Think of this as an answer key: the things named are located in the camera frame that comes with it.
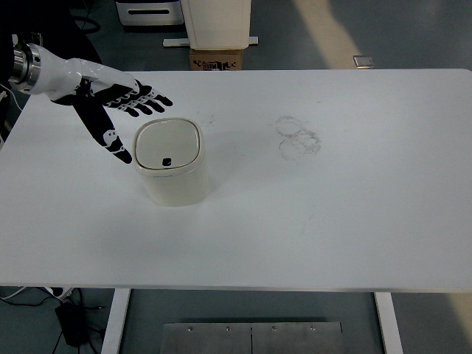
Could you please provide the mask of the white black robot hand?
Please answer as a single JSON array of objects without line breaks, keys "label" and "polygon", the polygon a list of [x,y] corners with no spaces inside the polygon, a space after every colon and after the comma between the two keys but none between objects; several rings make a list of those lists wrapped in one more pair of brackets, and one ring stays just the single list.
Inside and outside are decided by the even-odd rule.
[{"label": "white black robot hand", "polygon": [[[117,109],[132,117],[151,115],[153,111],[164,112],[173,101],[152,86],[140,86],[130,74],[103,64],[80,58],[63,59],[43,47],[32,47],[32,66],[27,81],[30,94],[45,94],[57,102],[70,98],[80,87],[102,97],[103,102],[137,94],[135,100]],[[104,107],[94,99],[76,99],[73,103],[79,118],[94,140],[125,164],[132,162],[131,154],[123,145],[114,124]]]}]

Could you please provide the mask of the robot arm with silver wrist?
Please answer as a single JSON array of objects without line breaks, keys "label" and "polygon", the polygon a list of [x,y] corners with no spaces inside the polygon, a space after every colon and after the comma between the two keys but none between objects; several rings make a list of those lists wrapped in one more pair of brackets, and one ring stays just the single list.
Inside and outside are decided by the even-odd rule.
[{"label": "robot arm with silver wrist", "polygon": [[98,145],[129,164],[107,109],[132,117],[163,113],[172,101],[131,74],[106,66],[92,53],[47,49],[41,44],[1,37],[1,81],[29,95],[46,95],[52,103],[71,106]]}]

